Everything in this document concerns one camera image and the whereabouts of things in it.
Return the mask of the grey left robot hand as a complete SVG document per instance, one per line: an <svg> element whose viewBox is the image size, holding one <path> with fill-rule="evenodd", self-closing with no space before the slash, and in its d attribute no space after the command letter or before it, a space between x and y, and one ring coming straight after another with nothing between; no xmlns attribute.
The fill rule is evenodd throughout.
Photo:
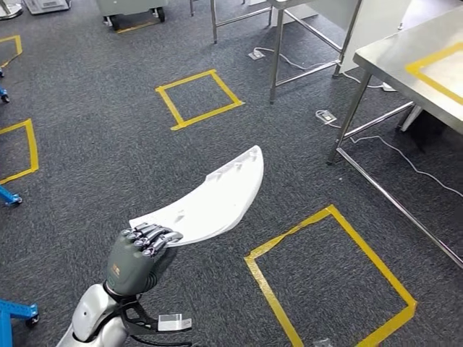
<svg viewBox="0 0 463 347"><path fill-rule="evenodd" d="M176 257L177 249L168 245L183 238L157 224L124 229L111 249L103 287L116 299L150 291Z"/></svg>

